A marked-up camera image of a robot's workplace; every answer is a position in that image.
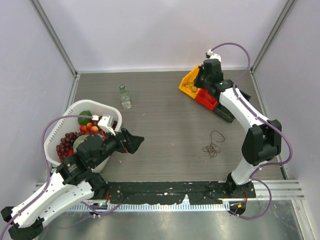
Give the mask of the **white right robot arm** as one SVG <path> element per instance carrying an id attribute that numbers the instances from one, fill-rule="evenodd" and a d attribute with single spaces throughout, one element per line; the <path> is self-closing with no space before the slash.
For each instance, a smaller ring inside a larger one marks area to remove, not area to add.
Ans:
<path id="1" fill-rule="evenodd" d="M 241 147 L 242 159 L 226 179 L 226 193 L 236 198 L 243 194 L 254 172 L 281 152 L 282 138 L 279 133 L 282 125 L 278 120 L 269 120 L 261 115 L 230 79 L 224 79 L 221 62 L 217 58 L 203 62 L 194 85 L 207 90 L 227 108 L 246 133 Z"/>

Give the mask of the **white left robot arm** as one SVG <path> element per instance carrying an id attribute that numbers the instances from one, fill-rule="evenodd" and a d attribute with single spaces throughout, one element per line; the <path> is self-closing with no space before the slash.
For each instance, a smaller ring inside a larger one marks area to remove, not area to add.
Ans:
<path id="1" fill-rule="evenodd" d="M 15 207 L 5 207 L 1 216 L 13 240 L 32 240 L 45 226 L 75 204 L 102 199 L 108 185 L 93 172 L 114 152 L 134 154 L 144 137 L 129 133 L 126 128 L 105 138 L 89 135 L 56 169 L 47 182 L 32 196 Z"/>

